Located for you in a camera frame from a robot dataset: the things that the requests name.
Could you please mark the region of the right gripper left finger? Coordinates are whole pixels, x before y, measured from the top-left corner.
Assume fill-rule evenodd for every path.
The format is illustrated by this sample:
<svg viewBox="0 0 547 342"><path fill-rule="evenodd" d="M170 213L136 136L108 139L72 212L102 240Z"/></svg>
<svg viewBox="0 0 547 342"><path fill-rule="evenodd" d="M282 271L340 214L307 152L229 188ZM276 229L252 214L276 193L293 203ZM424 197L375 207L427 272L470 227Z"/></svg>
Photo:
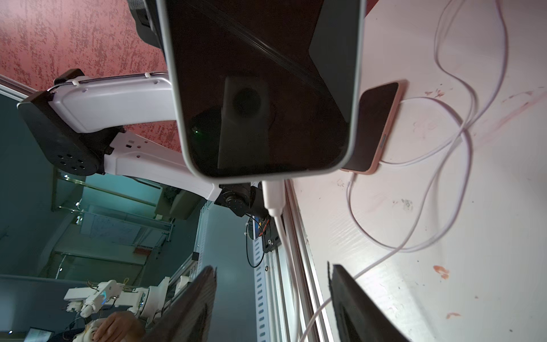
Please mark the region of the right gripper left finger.
<svg viewBox="0 0 547 342"><path fill-rule="evenodd" d="M142 340L150 342L206 341L216 290L216 270L212 266L206 266Z"/></svg>

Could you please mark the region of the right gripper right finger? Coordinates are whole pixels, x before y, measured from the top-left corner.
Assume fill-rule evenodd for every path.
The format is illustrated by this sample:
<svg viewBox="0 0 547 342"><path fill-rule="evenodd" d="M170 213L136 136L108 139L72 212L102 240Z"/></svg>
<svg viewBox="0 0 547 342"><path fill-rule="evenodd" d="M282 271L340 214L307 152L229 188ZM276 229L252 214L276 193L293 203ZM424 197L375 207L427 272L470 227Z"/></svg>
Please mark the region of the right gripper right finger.
<svg viewBox="0 0 547 342"><path fill-rule="evenodd" d="M329 288L341 341L407 340L343 266L333 266Z"/></svg>

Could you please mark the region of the phone pink case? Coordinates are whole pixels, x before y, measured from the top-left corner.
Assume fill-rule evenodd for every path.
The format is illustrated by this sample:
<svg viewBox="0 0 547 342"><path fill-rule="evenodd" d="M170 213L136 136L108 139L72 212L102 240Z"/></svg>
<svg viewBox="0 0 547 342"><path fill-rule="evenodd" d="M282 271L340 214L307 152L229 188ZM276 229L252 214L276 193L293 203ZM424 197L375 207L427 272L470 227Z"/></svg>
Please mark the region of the phone pink case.
<svg viewBox="0 0 547 342"><path fill-rule="evenodd" d="M361 95L353 155L342 171L372 175L377 170L404 89L402 81L394 81L369 88Z"/></svg>

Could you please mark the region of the phone green case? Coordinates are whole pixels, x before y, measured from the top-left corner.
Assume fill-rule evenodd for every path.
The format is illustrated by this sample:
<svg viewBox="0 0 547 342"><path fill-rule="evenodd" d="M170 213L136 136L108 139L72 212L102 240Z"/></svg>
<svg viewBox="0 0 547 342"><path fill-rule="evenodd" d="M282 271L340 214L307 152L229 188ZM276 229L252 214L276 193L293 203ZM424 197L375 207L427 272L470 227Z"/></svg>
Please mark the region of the phone green case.
<svg viewBox="0 0 547 342"><path fill-rule="evenodd" d="M356 139L365 1L158 1L182 154L246 182L341 168Z"/></svg>

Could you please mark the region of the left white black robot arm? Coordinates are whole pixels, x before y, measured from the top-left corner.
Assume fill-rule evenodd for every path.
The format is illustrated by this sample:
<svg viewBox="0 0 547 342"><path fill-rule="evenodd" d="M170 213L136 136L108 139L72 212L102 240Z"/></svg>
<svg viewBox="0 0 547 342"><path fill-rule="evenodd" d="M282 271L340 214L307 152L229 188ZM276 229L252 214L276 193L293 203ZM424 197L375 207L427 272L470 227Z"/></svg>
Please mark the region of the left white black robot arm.
<svg viewBox="0 0 547 342"><path fill-rule="evenodd" d="M262 189L218 185L195 177L181 153L126 131L127 125L175 119L167 73L89 78L70 69L47 91L17 105L47 160L72 175L122 175L159 182L264 219Z"/></svg>

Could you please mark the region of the person hand in background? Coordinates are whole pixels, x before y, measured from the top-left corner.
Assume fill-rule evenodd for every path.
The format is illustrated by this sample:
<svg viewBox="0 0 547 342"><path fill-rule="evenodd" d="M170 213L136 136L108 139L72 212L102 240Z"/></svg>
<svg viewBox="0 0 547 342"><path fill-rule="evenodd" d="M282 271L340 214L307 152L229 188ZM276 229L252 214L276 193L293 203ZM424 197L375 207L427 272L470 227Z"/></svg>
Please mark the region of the person hand in background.
<svg viewBox="0 0 547 342"><path fill-rule="evenodd" d="M146 334L144 323L131 312L112 313L95 331L93 341L142 341Z"/></svg>

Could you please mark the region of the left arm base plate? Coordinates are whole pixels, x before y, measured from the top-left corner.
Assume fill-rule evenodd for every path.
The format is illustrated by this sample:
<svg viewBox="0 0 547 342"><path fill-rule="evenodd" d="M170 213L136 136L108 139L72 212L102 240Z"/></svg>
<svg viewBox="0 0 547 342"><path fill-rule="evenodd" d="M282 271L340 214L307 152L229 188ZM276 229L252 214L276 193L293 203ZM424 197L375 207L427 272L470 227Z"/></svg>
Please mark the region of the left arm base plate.
<svg viewBox="0 0 547 342"><path fill-rule="evenodd" d="M262 249L265 254L274 251L281 245L274 219L270 216L259 219L258 217L248 215L246 233L251 242L259 240L262 243Z"/></svg>

